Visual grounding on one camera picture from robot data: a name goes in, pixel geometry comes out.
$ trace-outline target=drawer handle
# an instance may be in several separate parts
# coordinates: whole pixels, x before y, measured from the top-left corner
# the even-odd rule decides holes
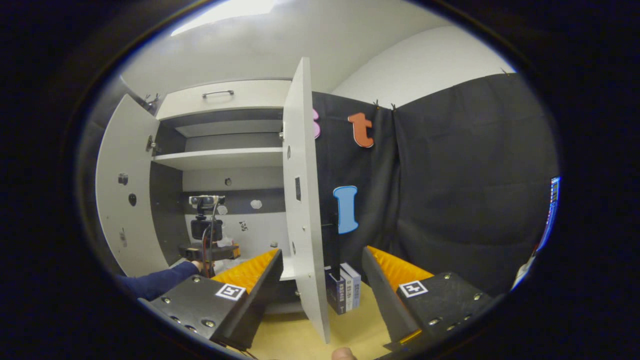
[[[211,95],[211,94],[220,94],[221,92],[228,92],[229,95],[233,95],[234,91],[233,90],[224,90],[224,91],[214,91],[214,92],[206,92],[204,94],[202,94],[202,98],[206,99],[207,95]]]

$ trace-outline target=hand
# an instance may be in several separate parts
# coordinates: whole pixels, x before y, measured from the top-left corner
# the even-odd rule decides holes
[[[201,262],[199,262],[197,260],[193,260],[191,263],[194,264],[198,268],[199,272],[202,272],[202,263]]]
[[[331,354],[331,360],[358,360],[348,347],[337,348]]]

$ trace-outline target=black fabric backdrop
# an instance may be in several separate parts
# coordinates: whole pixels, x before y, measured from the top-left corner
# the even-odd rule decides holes
[[[335,222],[334,188],[358,188],[359,227],[338,237],[341,261],[362,274],[362,248],[372,245],[491,295],[510,289],[541,238],[559,174],[549,116],[521,76],[470,80],[395,111],[320,93],[313,103],[322,223]],[[353,139],[348,117],[358,112],[373,125],[370,149]],[[330,259],[337,229],[323,230]]]

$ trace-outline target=ceiling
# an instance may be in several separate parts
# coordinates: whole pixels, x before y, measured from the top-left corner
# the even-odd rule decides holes
[[[291,78],[311,59],[314,91],[330,93],[390,46],[451,25],[402,0],[276,0],[271,12],[221,20],[146,45],[122,77],[138,94],[251,78]]]

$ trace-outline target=drawer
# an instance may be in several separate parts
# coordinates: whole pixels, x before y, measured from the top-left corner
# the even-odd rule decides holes
[[[209,111],[281,108],[289,92],[289,80],[244,80],[195,86],[166,95],[156,118],[166,120]],[[202,97],[203,94],[221,92]]]

